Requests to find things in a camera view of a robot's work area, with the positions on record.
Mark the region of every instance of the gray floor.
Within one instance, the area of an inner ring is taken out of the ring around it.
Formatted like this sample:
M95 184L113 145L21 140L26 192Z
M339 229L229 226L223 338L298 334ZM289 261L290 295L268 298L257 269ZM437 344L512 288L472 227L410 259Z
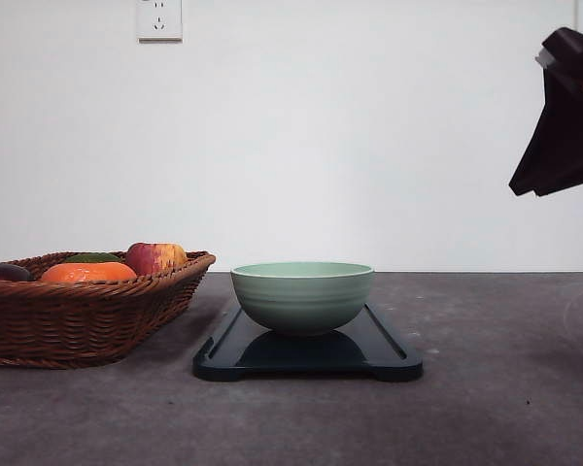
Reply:
M583 274L378 274L372 299L424 358L410 383L208 383L191 358L232 296L101 368L0 368L0 466L583 466Z

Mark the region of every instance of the white wall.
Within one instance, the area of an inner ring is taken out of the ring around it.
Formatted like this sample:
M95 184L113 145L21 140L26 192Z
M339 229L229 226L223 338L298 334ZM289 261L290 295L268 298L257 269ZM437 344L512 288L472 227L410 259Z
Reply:
M137 241L213 270L583 270L583 186L507 186L568 0L0 0L0 260Z

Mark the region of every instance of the ceramic bowl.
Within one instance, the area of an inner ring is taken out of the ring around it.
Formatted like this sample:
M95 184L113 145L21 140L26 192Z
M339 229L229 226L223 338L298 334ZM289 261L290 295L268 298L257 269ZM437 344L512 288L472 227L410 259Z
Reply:
M242 308L278 333L321 335L364 306L373 269L337 262L278 262L237 267L231 279Z

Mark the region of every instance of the wicker basket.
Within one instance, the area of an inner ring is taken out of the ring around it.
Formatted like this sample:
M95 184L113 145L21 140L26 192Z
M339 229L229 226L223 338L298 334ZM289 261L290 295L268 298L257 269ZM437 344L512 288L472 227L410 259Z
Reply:
M74 254L57 252L10 263L37 279ZM182 267L122 282L0 281L0 365L67 369L122 359L188 307L216 261L206 251L189 252L188 258Z

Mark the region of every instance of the red apple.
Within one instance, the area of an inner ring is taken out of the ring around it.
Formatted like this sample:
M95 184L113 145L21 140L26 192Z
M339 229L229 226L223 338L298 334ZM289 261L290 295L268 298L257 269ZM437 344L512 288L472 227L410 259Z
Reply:
M184 249L172 243L135 243L125 254L125 264L137 275L155 274L186 262Z

